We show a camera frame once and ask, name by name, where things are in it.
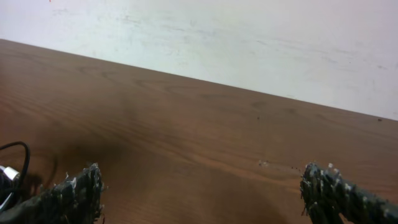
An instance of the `wooden table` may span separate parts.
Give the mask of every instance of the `wooden table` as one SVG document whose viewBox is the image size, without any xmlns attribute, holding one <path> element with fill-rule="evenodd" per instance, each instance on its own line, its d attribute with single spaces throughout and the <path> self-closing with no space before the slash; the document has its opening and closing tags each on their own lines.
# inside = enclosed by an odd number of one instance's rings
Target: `wooden table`
<svg viewBox="0 0 398 224">
<path fill-rule="evenodd" d="M 310 223 L 312 161 L 398 203 L 397 121 L 6 40 L 0 130 L 45 187 L 98 162 L 107 223 Z"/>
</svg>

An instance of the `black cable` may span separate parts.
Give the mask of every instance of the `black cable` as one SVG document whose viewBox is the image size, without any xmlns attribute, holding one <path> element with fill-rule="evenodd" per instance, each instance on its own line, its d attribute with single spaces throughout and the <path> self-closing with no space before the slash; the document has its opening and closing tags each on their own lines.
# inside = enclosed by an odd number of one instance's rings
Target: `black cable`
<svg viewBox="0 0 398 224">
<path fill-rule="evenodd" d="M 7 190 L 0 189 L 2 194 L 8 193 L 8 192 L 10 192 L 10 193 L 11 192 L 16 192 L 18 189 L 20 189 L 22 187 L 22 184 L 24 183 L 25 176 L 27 174 L 27 168 L 29 166 L 30 149 L 29 149 L 29 146 L 26 143 L 24 143 L 22 141 L 12 142 L 12 143 L 0 146 L 0 151 L 3 150 L 3 149 L 7 149 L 9 147 L 12 147 L 12 146 L 23 146 L 24 147 L 24 149 L 25 149 L 24 166 L 22 167 L 22 171 L 21 171 L 21 174 L 19 176 L 18 184 L 16 185 L 16 187 L 13 188 L 13 189 L 7 189 Z"/>
</svg>

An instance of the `cable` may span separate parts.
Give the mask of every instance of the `cable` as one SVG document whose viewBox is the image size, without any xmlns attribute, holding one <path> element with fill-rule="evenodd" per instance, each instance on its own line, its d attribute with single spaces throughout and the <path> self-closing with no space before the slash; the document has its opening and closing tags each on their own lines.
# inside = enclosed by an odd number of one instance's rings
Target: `cable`
<svg viewBox="0 0 398 224">
<path fill-rule="evenodd" d="M 12 142 L 12 143 L 0 146 L 0 151 L 3 150 L 3 149 L 7 149 L 9 147 L 12 147 L 12 146 L 23 146 L 24 147 L 24 149 L 25 149 L 25 160 L 24 160 L 24 166 L 22 167 L 22 172 L 21 172 L 21 174 L 19 176 L 18 184 L 16 185 L 16 187 L 11 188 L 11 189 L 0 189 L 0 191 L 1 191 L 0 198 L 2 197 L 2 194 L 6 194 L 8 192 L 10 193 L 9 197 L 6 200 L 11 200 L 10 197 L 12 197 L 14 195 L 14 192 L 16 192 L 18 189 L 20 189 L 22 187 L 22 184 L 24 183 L 25 176 L 27 174 L 27 168 L 29 166 L 29 160 L 30 160 L 30 149 L 29 149 L 29 146 L 26 143 L 22 142 L 22 141 Z"/>
</svg>

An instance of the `wood grain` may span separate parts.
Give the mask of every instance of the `wood grain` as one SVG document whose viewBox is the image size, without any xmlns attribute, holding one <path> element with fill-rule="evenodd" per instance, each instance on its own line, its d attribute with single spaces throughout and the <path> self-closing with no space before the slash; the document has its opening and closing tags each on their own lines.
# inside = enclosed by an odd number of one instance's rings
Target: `wood grain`
<svg viewBox="0 0 398 224">
<path fill-rule="evenodd" d="M 397 121 L 6 40 L 0 133 L 46 187 L 98 162 L 107 223 L 310 223 L 311 161 L 398 202 Z"/>
</svg>

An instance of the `white wall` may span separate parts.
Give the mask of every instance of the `white wall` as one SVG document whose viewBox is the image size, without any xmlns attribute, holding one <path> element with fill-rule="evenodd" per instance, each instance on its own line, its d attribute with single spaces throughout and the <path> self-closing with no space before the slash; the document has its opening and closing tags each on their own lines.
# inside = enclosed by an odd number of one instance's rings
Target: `white wall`
<svg viewBox="0 0 398 224">
<path fill-rule="evenodd" d="M 1 0 L 0 38 L 398 120 L 397 0 Z"/>
</svg>

